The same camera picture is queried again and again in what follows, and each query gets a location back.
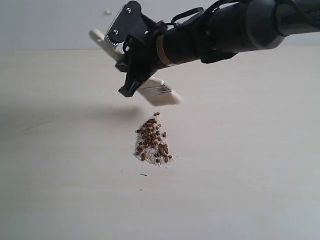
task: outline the pile of seeds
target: pile of seeds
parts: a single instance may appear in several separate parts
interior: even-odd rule
[[[161,127],[160,113],[156,112],[136,131],[135,156],[139,160],[158,166],[172,160],[166,141],[167,133]]]

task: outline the robotic arm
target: robotic arm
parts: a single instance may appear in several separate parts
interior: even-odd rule
[[[114,47],[122,44],[115,67],[126,73],[119,89],[125,97],[160,69],[196,60],[211,64],[242,52],[274,49],[290,35],[320,32],[320,0],[218,0],[169,23],[155,22],[141,10],[138,2],[129,1],[104,37]]]

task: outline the brush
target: brush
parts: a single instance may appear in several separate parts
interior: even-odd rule
[[[111,43],[98,29],[91,30],[89,36],[116,62],[124,56],[121,51],[117,50],[118,45]],[[153,76],[141,85],[137,92],[155,107],[183,103],[183,98],[168,86],[164,80]]]

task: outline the tape band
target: tape band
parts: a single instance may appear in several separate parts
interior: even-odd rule
[[[156,39],[156,52],[158,53],[158,57],[163,62],[164,65],[168,67],[172,67],[175,64],[169,60],[164,50],[164,37],[165,35],[161,35]]]

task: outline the white brush handle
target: white brush handle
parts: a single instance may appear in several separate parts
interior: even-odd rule
[[[98,30],[93,29],[89,32],[90,38],[102,48],[110,57],[112,57],[116,62],[119,61],[123,54],[115,50],[115,46],[112,45],[108,40],[105,40],[105,36]]]

